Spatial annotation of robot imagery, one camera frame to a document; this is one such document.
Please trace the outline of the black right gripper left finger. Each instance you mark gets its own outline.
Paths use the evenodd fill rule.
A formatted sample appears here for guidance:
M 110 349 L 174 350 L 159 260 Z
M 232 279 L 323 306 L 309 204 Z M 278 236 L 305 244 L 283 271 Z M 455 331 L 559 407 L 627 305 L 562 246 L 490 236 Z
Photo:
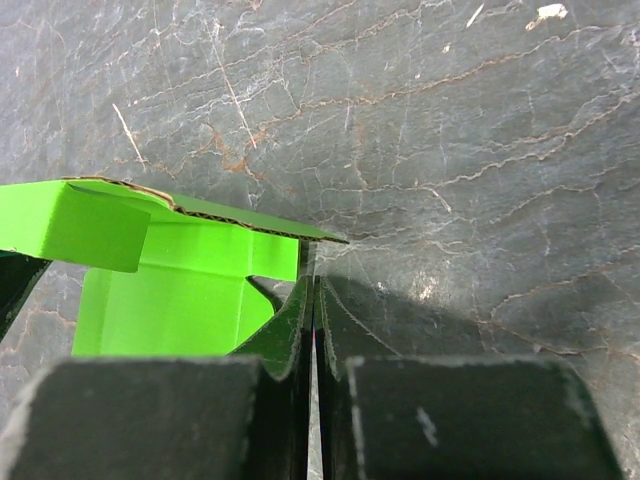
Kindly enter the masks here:
M 1 435 L 5 479 L 303 479 L 312 280 L 225 356 L 56 362 Z

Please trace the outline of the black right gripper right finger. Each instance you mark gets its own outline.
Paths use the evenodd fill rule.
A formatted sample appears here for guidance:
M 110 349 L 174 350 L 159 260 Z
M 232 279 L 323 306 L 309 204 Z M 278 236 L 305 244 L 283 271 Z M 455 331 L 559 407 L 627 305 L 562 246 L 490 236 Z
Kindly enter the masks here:
M 620 479 L 594 400 L 559 362 L 403 355 L 314 288 L 328 479 Z

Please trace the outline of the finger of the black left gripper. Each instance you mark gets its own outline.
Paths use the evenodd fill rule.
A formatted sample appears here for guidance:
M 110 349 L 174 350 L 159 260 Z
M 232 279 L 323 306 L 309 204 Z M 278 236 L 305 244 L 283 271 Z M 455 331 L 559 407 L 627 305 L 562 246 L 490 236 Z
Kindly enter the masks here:
M 51 260 L 2 251 L 0 258 L 0 339 L 3 340 Z

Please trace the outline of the green paper box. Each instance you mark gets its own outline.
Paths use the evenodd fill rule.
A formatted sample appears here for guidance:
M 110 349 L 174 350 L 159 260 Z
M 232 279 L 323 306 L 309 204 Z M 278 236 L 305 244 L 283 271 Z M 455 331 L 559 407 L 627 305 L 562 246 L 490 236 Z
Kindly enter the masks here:
M 253 277 L 295 281 L 316 227 L 106 177 L 1 189 L 1 252 L 84 265 L 78 356 L 220 355 L 274 315 Z

